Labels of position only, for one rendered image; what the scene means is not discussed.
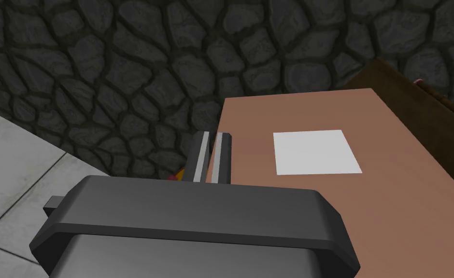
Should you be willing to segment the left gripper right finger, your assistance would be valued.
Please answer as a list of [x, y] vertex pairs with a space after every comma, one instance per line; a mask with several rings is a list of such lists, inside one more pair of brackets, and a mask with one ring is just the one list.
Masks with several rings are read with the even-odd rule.
[[231, 183], [232, 136], [218, 132], [212, 154], [211, 183]]

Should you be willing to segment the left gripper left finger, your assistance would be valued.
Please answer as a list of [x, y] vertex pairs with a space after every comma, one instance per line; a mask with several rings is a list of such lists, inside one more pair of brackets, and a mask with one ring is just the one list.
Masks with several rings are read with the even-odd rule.
[[184, 181], [205, 182], [210, 159], [210, 132], [198, 131], [190, 146], [184, 167]]

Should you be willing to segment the white paper sheet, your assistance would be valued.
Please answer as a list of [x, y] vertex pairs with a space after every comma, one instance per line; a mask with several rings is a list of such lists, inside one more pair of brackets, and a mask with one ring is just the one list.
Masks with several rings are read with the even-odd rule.
[[341, 130], [278, 132], [273, 142], [277, 175], [362, 173]]

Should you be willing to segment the brown table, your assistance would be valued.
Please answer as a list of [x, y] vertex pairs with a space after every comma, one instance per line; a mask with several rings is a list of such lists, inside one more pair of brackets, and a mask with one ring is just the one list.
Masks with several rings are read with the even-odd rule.
[[[277, 175], [273, 133], [341, 130], [358, 174]], [[454, 278], [454, 180], [370, 88], [227, 98], [233, 184], [313, 189], [342, 216], [356, 278]]]

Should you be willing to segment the dark brown wooden furniture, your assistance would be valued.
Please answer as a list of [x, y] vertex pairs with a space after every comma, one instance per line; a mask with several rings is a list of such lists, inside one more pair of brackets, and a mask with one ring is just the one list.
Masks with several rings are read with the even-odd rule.
[[454, 180], [454, 103], [377, 58], [342, 90], [371, 88]]

